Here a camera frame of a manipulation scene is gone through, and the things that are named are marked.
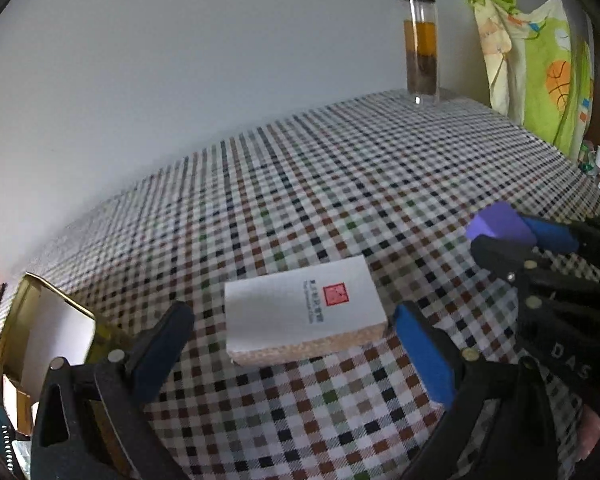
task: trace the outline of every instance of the checkered tablecloth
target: checkered tablecloth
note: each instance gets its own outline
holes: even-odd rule
[[[363,254],[388,310],[414,300],[460,348],[515,361],[515,291],[474,264],[464,237],[472,215],[497,200],[546,218],[600,215],[594,184],[506,118],[466,99],[417,108],[389,91],[186,156],[79,219],[23,270],[131,334],[176,298],[192,305],[194,333],[146,409],[192,478],[397,479],[442,410],[395,333],[309,361],[241,368],[224,351],[224,283]],[[600,277],[575,257],[555,265]],[[564,477],[580,401],[545,377]]]

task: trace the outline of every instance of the green towel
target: green towel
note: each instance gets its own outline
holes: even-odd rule
[[[469,2],[491,107],[575,160],[589,121],[593,78],[589,47],[572,36],[562,1],[548,0],[529,14],[516,0]]]

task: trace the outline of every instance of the small white box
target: small white box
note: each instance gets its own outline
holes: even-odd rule
[[[241,365],[308,359],[382,337],[363,256],[224,284],[226,351]]]

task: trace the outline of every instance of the blue gripper pad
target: blue gripper pad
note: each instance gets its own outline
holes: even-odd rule
[[[395,331],[429,398],[449,409],[456,396],[453,370],[403,304],[395,309]]]
[[[155,400],[173,365],[180,359],[193,330],[194,316],[186,303],[174,303],[173,312],[152,344],[146,349],[132,375],[131,394],[144,405]]]
[[[522,216],[522,221],[531,229],[538,239],[538,247],[552,253],[576,253],[580,248],[578,239],[571,234],[566,225],[558,225],[541,218]]]

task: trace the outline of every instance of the cork bottom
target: cork bottom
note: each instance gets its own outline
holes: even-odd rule
[[[300,361],[333,352],[339,352],[352,346],[360,346],[380,339],[387,323],[367,326],[353,332],[345,332],[321,339],[306,341],[295,345],[265,348],[248,352],[227,351],[229,357],[239,365],[269,366],[290,361]]]

